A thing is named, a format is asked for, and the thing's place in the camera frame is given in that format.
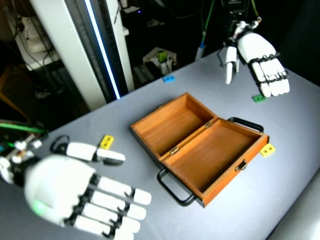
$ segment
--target black handle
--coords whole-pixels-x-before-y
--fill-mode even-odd
[[[181,206],[188,206],[190,205],[196,198],[197,196],[195,194],[191,194],[186,200],[181,200],[179,199],[168,187],[167,185],[161,180],[162,177],[164,175],[166,175],[167,173],[169,173],[169,171],[164,168],[162,169],[158,175],[157,175],[157,179],[159,181],[159,183],[164,187],[165,190],[167,190],[167,192],[178,202],[178,204],[180,204]]]
[[[241,125],[244,125],[244,126],[247,126],[249,128],[252,128],[252,129],[255,129],[255,130],[258,130],[259,132],[263,133],[264,132],[264,127],[259,125],[259,124],[256,124],[256,123],[253,123],[253,122],[250,122],[250,121],[247,121],[247,120],[243,120],[241,118],[237,118],[237,117],[230,117],[228,119],[228,121],[230,122],[234,122],[234,123],[237,123],[237,124],[241,124]]]

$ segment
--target green cable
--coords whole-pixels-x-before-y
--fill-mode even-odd
[[[209,11],[209,15],[208,15],[208,18],[206,19],[206,23],[205,23],[205,27],[204,27],[204,32],[207,31],[207,28],[208,28],[208,25],[209,25],[209,21],[210,21],[210,18],[211,18],[211,14],[212,14],[212,10],[214,9],[214,3],[215,3],[215,0],[212,0],[212,3],[211,3],[211,7],[210,7],[210,11]],[[202,38],[202,42],[204,43],[205,42],[205,39],[206,39],[206,35],[203,35],[203,38]]]
[[[35,134],[43,134],[46,132],[44,129],[40,129],[36,127],[20,126],[20,125],[8,124],[8,123],[0,123],[0,128],[15,129],[15,130],[26,131],[26,132],[35,133]]]
[[[257,17],[259,17],[259,13],[258,13],[257,8],[256,8],[255,0],[251,0],[251,4],[252,4],[252,8],[254,10],[255,15]]]

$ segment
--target green object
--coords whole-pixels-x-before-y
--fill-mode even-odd
[[[254,10],[255,16],[259,17],[259,13],[258,13],[257,8],[256,8],[255,0],[251,0],[251,4],[252,4],[252,8]]]
[[[168,54],[166,51],[158,51],[156,58],[158,59],[159,63],[164,63],[168,59]]]
[[[36,127],[20,126],[20,125],[14,125],[9,123],[0,123],[0,128],[15,129],[15,130],[25,131],[25,132],[35,133],[35,134],[43,134],[46,132],[46,130],[36,128]]]
[[[47,205],[45,205],[43,202],[41,201],[34,201],[33,206],[32,206],[32,210],[35,212],[35,214],[41,216],[45,213],[47,208]]]
[[[260,95],[257,95],[257,96],[253,96],[252,99],[253,99],[253,101],[255,103],[260,103],[260,102],[265,101],[267,98],[260,94]]]
[[[210,18],[211,18],[211,14],[212,14],[212,10],[214,9],[214,4],[215,4],[215,0],[212,0],[211,7],[210,7],[210,11],[209,11],[209,15],[208,15],[208,18],[206,19],[206,23],[205,23],[205,27],[204,27],[204,32],[207,31],[207,28],[208,28],[208,25],[209,25],[209,21],[210,21]],[[203,43],[205,42],[206,35],[207,35],[207,34],[204,34],[204,35],[203,35],[203,38],[202,38],[202,42],[203,42]]]

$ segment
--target blue block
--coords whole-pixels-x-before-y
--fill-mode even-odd
[[[163,77],[163,81],[165,83],[172,83],[172,82],[175,82],[176,81],[176,78],[174,76],[164,76]]]

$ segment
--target wooden box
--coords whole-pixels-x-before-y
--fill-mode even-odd
[[[188,93],[131,128],[164,166],[159,182],[183,206],[195,199],[209,204],[269,140],[262,126],[236,117],[221,119]],[[168,172],[192,192],[190,197],[181,200],[165,185],[162,177]]]

